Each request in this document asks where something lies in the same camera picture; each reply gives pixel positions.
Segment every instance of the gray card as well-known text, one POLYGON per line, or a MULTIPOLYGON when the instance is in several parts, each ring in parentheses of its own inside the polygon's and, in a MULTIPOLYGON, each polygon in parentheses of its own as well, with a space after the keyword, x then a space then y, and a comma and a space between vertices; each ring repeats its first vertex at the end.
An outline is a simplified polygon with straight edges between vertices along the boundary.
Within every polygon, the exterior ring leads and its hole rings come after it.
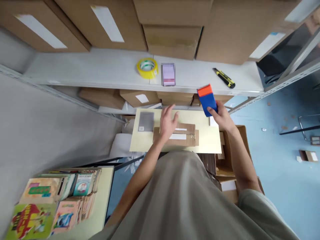
POLYGON ((153 132, 154 113, 140 112, 139 132, 153 132))

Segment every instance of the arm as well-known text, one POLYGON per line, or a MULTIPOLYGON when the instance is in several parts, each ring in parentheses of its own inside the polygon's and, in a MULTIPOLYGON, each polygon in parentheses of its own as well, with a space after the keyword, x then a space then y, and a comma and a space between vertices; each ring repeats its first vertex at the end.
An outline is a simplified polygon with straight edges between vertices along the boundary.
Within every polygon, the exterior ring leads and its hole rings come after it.
POLYGON ((173 107, 174 105, 171 105, 162 110, 160 120, 160 137, 153 143, 137 171, 132 176, 105 227, 110 227, 123 220, 133 203, 151 179, 161 149, 170 138, 178 124, 179 112, 176 112, 173 121, 171 120, 171 111, 173 107))
POLYGON ((261 192, 256 171, 244 146, 239 130, 233 123, 223 103, 217 101, 217 105, 218 113, 210 107, 208 107, 208 111, 212 114, 217 124, 228 133, 232 155, 232 169, 240 191, 250 188, 261 192))

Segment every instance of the yellow box cutter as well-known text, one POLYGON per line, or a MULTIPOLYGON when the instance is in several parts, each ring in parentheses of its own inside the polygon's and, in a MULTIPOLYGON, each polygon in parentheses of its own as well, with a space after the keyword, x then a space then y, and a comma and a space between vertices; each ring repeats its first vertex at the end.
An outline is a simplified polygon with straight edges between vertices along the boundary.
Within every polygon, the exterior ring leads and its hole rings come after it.
POLYGON ((229 78, 227 75, 225 75, 222 71, 213 68, 214 72, 218 75, 219 78, 221 78, 222 81, 229 87, 234 88, 236 84, 229 78))

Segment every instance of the blue and orange block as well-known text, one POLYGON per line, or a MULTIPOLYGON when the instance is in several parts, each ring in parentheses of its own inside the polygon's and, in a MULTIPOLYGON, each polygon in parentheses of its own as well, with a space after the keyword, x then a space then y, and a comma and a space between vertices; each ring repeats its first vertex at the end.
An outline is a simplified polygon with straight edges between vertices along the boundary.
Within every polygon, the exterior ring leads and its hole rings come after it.
POLYGON ((203 107, 203 111, 207 117, 211 117, 211 114, 208 112, 207 107, 213 108, 216 112, 218 112, 218 107, 216 104, 216 100, 214 99, 211 85, 204 86, 202 88, 197 89, 198 96, 200 102, 203 107))

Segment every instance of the person's left hand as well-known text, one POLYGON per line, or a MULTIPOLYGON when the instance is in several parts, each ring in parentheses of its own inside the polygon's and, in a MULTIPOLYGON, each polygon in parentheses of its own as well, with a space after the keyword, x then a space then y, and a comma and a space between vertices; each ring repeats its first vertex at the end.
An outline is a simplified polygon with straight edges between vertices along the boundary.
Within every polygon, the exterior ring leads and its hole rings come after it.
POLYGON ((173 120, 171 120, 171 112, 175 104, 162 109, 160 119, 160 136, 167 141, 178 125, 179 112, 176 112, 173 120))

